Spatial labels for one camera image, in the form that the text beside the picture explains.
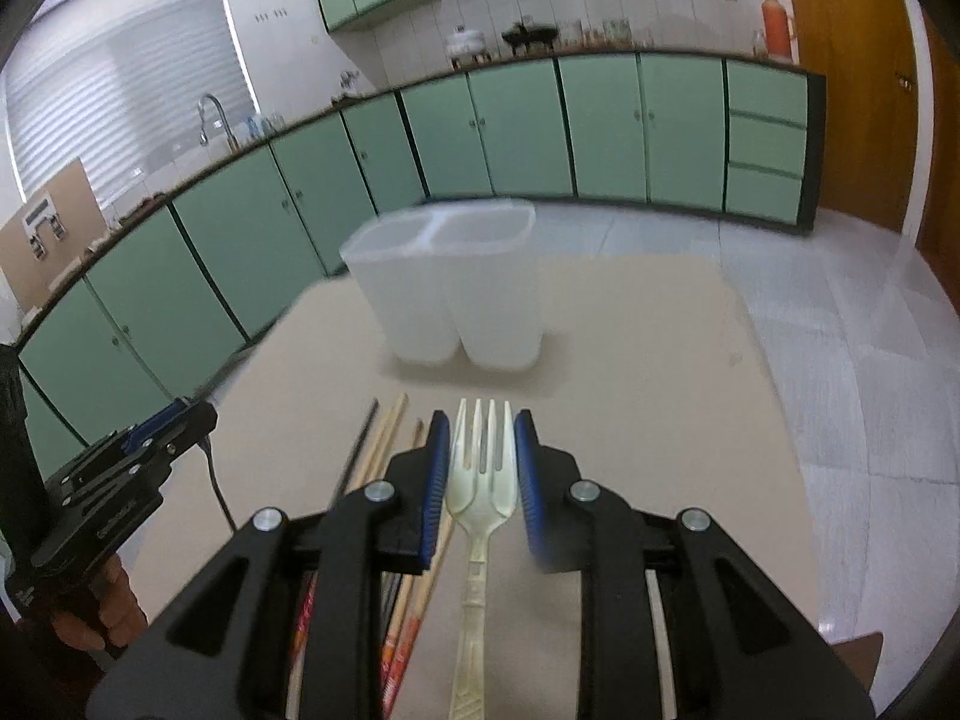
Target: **white plastic container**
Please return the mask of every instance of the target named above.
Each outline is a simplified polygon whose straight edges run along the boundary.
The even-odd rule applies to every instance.
[[[535,221],[533,204],[522,200],[460,202],[430,232],[450,314],[480,367],[525,370],[539,357]]]
[[[406,362],[438,365],[460,344],[428,256],[430,233],[442,220],[443,213],[433,207],[383,215],[360,227],[340,249],[387,345]]]

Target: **window blinds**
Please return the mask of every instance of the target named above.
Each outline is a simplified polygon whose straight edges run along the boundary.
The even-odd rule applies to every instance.
[[[223,0],[68,0],[30,25],[5,76],[27,198],[80,157],[107,205],[198,146],[205,92],[231,124],[253,113]]]

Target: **human hand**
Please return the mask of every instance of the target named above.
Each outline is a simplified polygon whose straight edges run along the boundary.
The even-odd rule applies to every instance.
[[[120,557],[113,555],[104,563],[94,594],[100,601],[100,621],[107,628],[110,643],[126,647],[147,630],[147,615],[141,610],[130,586],[130,577],[120,565]],[[102,650],[104,640],[69,611],[54,610],[50,615],[56,637],[75,650]]]

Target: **white pot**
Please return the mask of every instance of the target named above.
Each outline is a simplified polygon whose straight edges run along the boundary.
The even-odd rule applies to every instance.
[[[487,38],[478,29],[464,29],[462,26],[456,32],[443,38],[446,55],[450,59],[461,56],[479,56],[487,51]]]

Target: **beige tabletop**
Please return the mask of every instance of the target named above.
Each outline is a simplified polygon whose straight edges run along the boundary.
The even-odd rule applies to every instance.
[[[539,437],[573,453],[584,477],[637,509],[707,509],[810,619],[817,619],[805,488],[781,404],[742,301],[710,261],[643,256],[541,262],[544,345],[522,374],[414,367],[384,346],[350,279],[301,295],[219,409],[214,457],[239,521],[263,506],[320,511],[373,397],[416,418],[461,397],[530,408]],[[154,615],[227,538],[191,450],[164,487],[133,584]],[[411,661],[395,718],[448,712],[467,546],[458,530]],[[491,540],[487,702],[501,718],[573,717],[579,580],[531,565],[520,510]]]

